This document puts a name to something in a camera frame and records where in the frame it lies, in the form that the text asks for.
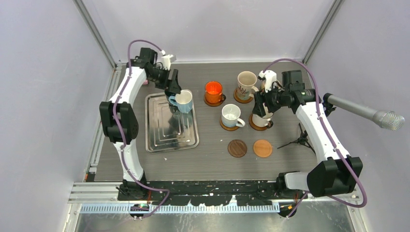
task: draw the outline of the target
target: mug handle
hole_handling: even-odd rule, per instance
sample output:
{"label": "mug handle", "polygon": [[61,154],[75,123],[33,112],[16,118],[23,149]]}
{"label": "mug handle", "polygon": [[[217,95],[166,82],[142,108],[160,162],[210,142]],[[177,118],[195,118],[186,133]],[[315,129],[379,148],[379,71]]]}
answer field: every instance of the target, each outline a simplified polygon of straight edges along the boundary
{"label": "mug handle", "polygon": [[175,96],[170,96],[170,97],[168,98],[168,101],[169,101],[169,103],[170,103],[171,105],[177,106],[177,105],[176,105]]}
{"label": "mug handle", "polygon": [[268,121],[268,125],[266,125],[266,128],[271,128],[273,126],[273,122],[271,120]]}
{"label": "mug handle", "polygon": [[237,127],[244,127],[246,125],[244,120],[242,120],[240,118],[238,118],[237,120],[238,120],[238,122],[236,123]]}
{"label": "mug handle", "polygon": [[252,90],[254,91],[253,93],[259,92],[259,89],[258,89],[257,87],[255,87],[255,86],[252,86]]}
{"label": "mug handle", "polygon": [[221,93],[220,96],[221,96],[220,101],[221,101],[221,102],[224,102],[224,101],[226,100],[225,94]]}

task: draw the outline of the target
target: metal tray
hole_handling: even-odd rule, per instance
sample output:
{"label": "metal tray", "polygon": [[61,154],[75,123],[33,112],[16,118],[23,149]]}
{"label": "metal tray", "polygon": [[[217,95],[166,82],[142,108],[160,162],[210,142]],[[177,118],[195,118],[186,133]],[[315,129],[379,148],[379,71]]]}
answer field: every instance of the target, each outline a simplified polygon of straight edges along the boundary
{"label": "metal tray", "polygon": [[188,114],[171,106],[164,93],[145,98],[145,144],[149,153],[194,148],[199,144],[195,106]]}

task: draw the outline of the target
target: liquid in mug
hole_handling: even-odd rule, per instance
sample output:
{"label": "liquid in mug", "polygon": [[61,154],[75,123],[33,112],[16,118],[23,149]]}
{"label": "liquid in mug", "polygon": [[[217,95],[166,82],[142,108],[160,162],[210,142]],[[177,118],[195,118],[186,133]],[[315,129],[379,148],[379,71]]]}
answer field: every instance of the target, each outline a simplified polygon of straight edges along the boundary
{"label": "liquid in mug", "polygon": [[227,115],[225,115],[225,118],[229,119],[229,120],[234,120],[234,119],[236,119],[236,116],[234,114],[227,114]]}

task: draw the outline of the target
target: dark brown coaster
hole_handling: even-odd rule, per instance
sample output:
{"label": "dark brown coaster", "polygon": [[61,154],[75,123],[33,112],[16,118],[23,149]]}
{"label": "dark brown coaster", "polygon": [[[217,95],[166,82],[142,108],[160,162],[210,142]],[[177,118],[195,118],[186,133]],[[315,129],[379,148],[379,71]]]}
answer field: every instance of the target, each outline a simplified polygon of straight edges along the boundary
{"label": "dark brown coaster", "polygon": [[265,139],[260,139],[253,144],[253,151],[259,157],[266,158],[272,154],[272,145]]}
{"label": "dark brown coaster", "polygon": [[205,102],[205,104],[207,104],[207,105],[209,105],[209,106],[212,106],[212,107],[220,106],[220,105],[222,105],[222,103],[223,103],[223,101],[220,101],[220,102],[218,102],[218,103],[209,103],[209,102],[206,100],[205,94],[204,94],[204,102]]}
{"label": "dark brown coaster", "polygon": [[222,123],[222,118],[219,120],[219,124],[220,124],[220,126],[221,126],[222,128],[224,128],[224,129],[227,130],[227,131],[234,131],[234,130],[239,129],[238,126],[236,126],[236,127],[226,127],[226,126]]}
{"label": "dark brown coaster", "polygon": [[237,92],[237,91],[238,91],[238,88],[236,88],[235,91],[234,91],[234,98],[235,98],[235,100],[236,100],[237,102],[242,103],[242,104],[246,104],[246,103],[249,103],[249,102],[251,102],[251,101],[253,100],[253,98],[249,98],[249,99],[246,100],[246,101],[240,99],[240,98],[236,95],[236,92]]}
{"label": "dark brown coaster", "polygon": [[240,158],[246,155],[247,151],[248,147],[242,140],[234,139],[230,141],[228,144],[228,152],[233,157]]}
{"label": "dark brown coaster", "polygon": [[250,127],[254,128],[257,131],[264,131],[264,130],[268,129],[268,127],[258,127],[258,126],[256,126],[252,121],[252,115],[253,114],[250,114],[249,120],[248,120]]}

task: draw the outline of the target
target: gray microphone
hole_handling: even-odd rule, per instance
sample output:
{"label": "gray microphone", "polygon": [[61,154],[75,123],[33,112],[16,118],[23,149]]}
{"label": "gray microphone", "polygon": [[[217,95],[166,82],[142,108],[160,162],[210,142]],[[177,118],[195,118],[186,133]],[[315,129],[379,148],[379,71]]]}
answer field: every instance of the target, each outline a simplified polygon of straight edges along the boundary
{"label": "gray microphone", "polygon": [[379,125],[381,128],[396,131],[404,125],[404,117],[393,111],[375,110],[367,106],[336,97],[330,93],[326,93],[323,100],[351,113],[367,118]]}

